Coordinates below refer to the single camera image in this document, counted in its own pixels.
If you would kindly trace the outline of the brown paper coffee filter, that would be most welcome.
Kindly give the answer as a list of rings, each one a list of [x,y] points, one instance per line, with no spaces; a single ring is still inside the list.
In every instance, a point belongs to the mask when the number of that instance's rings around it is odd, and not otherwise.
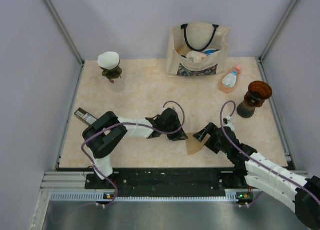
[[[188,139],[185,140],[187,155],[193,155],[199,152],[205,144],[205,141],[199,142],[195,137],[193,137],[194,133],[188,133]]]

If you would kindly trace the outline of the brown coffee dripper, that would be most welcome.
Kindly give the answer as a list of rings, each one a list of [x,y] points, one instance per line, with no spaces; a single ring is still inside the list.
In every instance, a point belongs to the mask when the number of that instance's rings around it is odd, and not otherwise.
[[[271,86],[264,81],[253,81],[248,86],[244,101],[252,107],[261,107],[273,94]]]

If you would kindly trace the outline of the olive green coffee dripper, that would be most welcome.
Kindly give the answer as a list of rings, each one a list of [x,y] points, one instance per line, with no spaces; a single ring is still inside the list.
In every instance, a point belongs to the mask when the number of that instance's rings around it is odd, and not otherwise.
[[[114,67],[113,69],[107,69],[107,68],[103,68],[100,67],[102,69],[102,75],[107,77],[108,79],[117,79],[121,77],[121,74],[123,72],[122,68],[120,67],[120,64],[118,63],[118,65],[116,67]]]

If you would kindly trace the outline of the white paper coffee filter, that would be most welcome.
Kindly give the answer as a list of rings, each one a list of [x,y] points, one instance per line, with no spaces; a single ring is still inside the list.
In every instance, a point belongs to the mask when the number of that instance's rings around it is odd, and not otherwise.
[[[111,70],[120,63],[120,55],[114,51],[107,51],[98,56],[97,63],[100,67]]]

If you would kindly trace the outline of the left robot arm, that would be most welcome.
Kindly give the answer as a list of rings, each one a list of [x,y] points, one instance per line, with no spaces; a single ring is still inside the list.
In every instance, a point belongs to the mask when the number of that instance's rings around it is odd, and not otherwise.
[[[178,113],[173,108],[166,108],[155,117],[139,120],[118,117],[113,111],[104,113],[82,133],[93,155],[97,184],[102,188],[108,188],[113,184],[111,153],[124,137],[152,139],[162,134],[171,141],[188,139]]]

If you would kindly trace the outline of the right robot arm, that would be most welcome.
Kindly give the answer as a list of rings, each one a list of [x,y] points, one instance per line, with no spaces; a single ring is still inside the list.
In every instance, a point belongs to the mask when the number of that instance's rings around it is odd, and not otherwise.
[[[304,177],[268,160],[256,149],[240,143],[227,125],[212,122],[193,137],[214,153],[223,152],[234,164],[236,186],[257,188],[290,208],[310,229],[320,227],[320,179]]]

